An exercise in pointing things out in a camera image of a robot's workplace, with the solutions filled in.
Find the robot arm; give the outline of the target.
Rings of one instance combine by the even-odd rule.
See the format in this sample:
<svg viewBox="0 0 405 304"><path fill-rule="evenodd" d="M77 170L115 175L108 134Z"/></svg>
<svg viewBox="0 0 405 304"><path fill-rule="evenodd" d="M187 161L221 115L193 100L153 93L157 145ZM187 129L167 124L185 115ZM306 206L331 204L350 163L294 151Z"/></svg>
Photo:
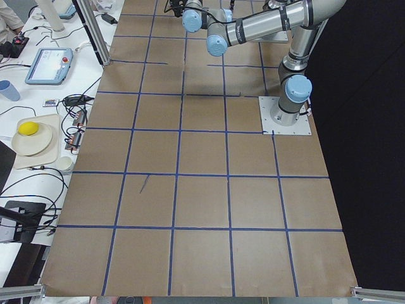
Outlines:
<svg viewBox="0 0 405 304"><path fill-rule="evenodd" d="M263 11L233 18L230 9L213 9L202 1L167 1L165 12L182 19L186 32L207 31L206 49L211 56L225 54L231 46L287 31L312 27L334 16L345 1L267 1Z"/></svg>
<svg viewBox="0 0 405 304"><path fill-rule="evenodd" d="M304 74L322 26L322 23L310 27L300 26L292 31L289 52L278 68L281 95L270 110L271 118L279 125L294 125L300 117L303 104L311 95L313 86Z"/></svg>

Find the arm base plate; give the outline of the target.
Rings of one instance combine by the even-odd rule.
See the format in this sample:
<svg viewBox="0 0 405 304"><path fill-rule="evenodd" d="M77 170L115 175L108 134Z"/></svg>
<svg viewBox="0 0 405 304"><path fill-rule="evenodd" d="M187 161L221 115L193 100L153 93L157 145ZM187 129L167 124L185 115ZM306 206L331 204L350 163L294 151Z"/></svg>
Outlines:
<svg viewBox="0 0 405 304"><path fill-rule="evenodd" d="M277 96L260 96L259 110L262 133L268 135L310 136L311 128L305 106L297 113L286 113L279 107Z"/></svg>

